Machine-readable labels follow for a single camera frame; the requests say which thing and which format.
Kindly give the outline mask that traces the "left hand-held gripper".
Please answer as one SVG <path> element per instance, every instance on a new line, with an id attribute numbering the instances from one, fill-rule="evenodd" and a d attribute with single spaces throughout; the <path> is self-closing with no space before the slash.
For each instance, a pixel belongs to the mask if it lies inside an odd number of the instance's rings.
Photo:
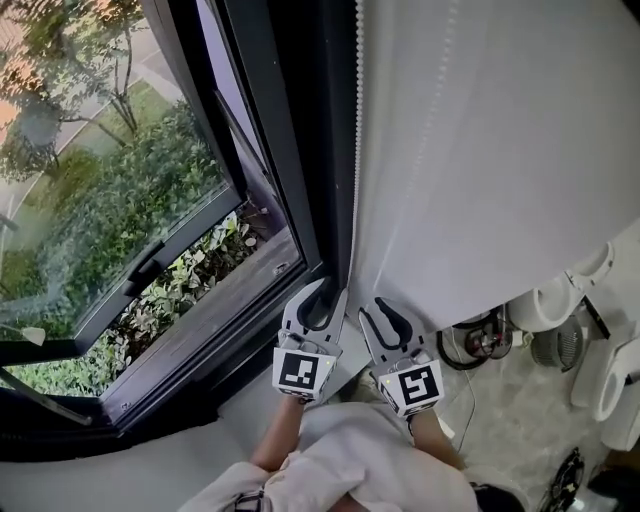
<path id="1" fill-rule="evenodd" d="M 304 404 L 319 403 L 343 350 L 336 345 L 345 316 L 348 290 L 337 297 L 326 322 L 320 297 L 325 278 L 304 286 L 285 306 L 278 345 L 273 352 L 272 386 Z"/>

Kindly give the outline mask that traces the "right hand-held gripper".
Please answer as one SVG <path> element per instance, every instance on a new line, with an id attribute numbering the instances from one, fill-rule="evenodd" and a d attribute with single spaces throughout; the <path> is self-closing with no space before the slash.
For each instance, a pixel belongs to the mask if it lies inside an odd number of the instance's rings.
<path id="1" fill-rule="evenodd" d="M 426 330 L 416 313 L 398 301 L 376 297 L 374 305 L 359 309 L 358 320 L 376 365 L 371 375 L 398 417 L 432 408 L 444 397 L 440 361 L 418 349 L 425 344 Z"/>

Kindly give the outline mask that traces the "person's left forearm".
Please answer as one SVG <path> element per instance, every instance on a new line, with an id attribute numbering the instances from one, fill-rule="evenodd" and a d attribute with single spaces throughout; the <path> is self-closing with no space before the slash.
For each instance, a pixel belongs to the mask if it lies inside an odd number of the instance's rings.
<path id="1" fill-rule="evenodd" d="M 250 462 L 266 472 L 280 469 L 299 443 L 304 401 L 295 396 L 283 396 L 263 439 L 254 450 Z"/>

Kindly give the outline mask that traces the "person's right forearm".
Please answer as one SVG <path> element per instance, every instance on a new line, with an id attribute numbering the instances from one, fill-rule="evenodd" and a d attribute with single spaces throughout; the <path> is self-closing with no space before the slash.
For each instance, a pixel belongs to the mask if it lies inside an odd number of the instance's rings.
<path id="1" fill-rule="evenodd" d="M 445 435 L 438 417 L 432 409 L 413 415 L 410 421 L 410 430 L 414 446 L 417 449 L 455 469 L 460 471 L 465 469 L 462 457 Z"/>

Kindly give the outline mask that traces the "person's white shirt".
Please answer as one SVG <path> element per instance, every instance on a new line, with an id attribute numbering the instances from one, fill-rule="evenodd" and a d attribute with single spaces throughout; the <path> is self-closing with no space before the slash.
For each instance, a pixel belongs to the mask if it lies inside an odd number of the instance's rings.
<path id="1" fill-rule="evenodd" d="M 279 470 L 237 462 L 179 512 L 526 512 L 499 472 L 417 449 L 410 421 L 381 402 L 305 407 Z"/>

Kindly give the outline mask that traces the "white round toilet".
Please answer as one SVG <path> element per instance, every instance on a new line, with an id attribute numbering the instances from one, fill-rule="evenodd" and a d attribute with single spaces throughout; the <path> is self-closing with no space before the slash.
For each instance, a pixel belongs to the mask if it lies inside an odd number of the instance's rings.
<path id="1" fill-rule="evenodd" d="M 537 333 L 555 329 L 611 271 L 615 250 L 607 242 L 573 268 L 512 299 L 507 304 L 509 320 L 522 331 Z"/>

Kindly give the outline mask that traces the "grey round fan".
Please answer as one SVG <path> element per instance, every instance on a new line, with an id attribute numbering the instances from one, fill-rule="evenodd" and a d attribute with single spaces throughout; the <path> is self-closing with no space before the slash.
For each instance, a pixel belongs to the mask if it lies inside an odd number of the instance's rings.
<path id="1" fill-rule="evenodd" d="M 531 343 L 535 363 L 561 372 L 573 369 L 584 352 L 584 335 L 578 319 L 571 315 L 557 328 L 536 333 Z"/>

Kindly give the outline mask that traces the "black baseboard strip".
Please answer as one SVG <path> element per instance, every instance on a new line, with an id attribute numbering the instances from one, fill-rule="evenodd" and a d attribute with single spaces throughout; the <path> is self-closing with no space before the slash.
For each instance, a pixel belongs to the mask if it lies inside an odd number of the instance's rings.
<path id="1" fill-rule="evenodd" d="M 591 317 L 592 321 L 596 325 L 602 337 L 604 339 L 609 339 L 611 336 L 611 332 L 607 327 L 606 323 L 604 322 L 604 320 L 602 319 L 600 313 L 596 310 L 591 300 L 587 296 L 584 296 L 582 299 L 582 303 L 585 306 L 589 316 Z"/>

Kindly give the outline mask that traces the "green shrubs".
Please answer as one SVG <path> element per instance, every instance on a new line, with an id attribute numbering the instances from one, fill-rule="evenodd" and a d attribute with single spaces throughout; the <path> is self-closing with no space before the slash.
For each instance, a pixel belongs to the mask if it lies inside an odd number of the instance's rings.
<path id="1" fill-rule="evenodd" d="M 39 327 L 71 338 L 154 243 L 174 234 L 196 206 L 225 188 L 223 170 L 187 104 L 150 119 L 127 145 L 99 156 L 68 148 L 61 175 L 36 186 L 0 237 L 0 340 L 19 343 Z M 260 245 L 248 216 L 215 216 L 138 297 L 129 299 L 81 357 L 14 366 L 41 393 L 102 394 L 176 320 Z"/>

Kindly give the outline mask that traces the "white elongated toilet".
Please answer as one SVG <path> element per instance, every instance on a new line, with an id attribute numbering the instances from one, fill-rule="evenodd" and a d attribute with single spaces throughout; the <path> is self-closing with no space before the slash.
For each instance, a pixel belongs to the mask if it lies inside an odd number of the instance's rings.
<path id="1" fill-rule="evenodd" d="M 613 413 L 627 377 L 640 371 L 640 337 L 611 336 L 590 343 L 576 374 L 570 402 L 590 410 L 597 422 Z"/>

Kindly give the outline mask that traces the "black open window sash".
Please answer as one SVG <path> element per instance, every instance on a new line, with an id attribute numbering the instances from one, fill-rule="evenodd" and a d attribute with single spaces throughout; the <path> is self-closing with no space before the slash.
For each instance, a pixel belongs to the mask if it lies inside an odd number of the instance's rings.
<path id="1" fill-rule="evenodd" d="M 226 183 L 212 199 L 200 202 L 179 229 L 163 241 L 165 247 L 155 257 L 162 272 L 212 227 L 215 216 L 226 216 L 242 203 L 246 182 L 229 124 L 217 103 L 217 83 L 197 0 L 140 0 L 140 4 L 144 18 L 133 35 L 133 74 L 128 89 L 138 122 L 137 132 L 130 133 L 110 107 L 90 102 L 85 111 L 95 115 L 128 144 L 163 109 L 179 102 L 187 104 L 200 134 L 223 170 Z M 0 22 L 0 44 L 7 43 L 15 34 L 10 25 Z M 6 231 L 17 229 L 16 212 L 32 190 L 44 180 L 60 177 L 61 159 L 68 148 L 83 147 L 99 156 L 122 148 L 97 127 L 72 123 L 64 125 L 58 134 L 56 161 L 43 157 L 30 160 L 18 154 L 8 141 L 8 123 L 15 115 L 15 108 L 0 100 L 0 237 Z M 132 299 L 121 293 L 132 269 L 116 282 L 104 300 L 89 309 L 71 338 L 50 341 L 46 337 L 42 346 L 21 336 L 19 343 L 0 340 L 0 366 L 47 362 L 86 353 Z"/>

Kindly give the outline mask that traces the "thin-trunk tree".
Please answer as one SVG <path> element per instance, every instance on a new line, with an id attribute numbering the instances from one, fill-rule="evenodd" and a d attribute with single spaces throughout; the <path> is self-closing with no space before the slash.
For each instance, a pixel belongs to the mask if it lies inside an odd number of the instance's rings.
<path id="1" fill-rule="evenodd" d="M 58 134 L 72 123 L 126 146 L 85 110 L 90 102 L 110 107 L 137 132 L 128 89 L 143 18 L 140 0 L 0 0 L 0 22 L 16 32 L 0 44 L 0 100 L 16 110 L 8 141 L 18 154 L 56 161 Z"/>

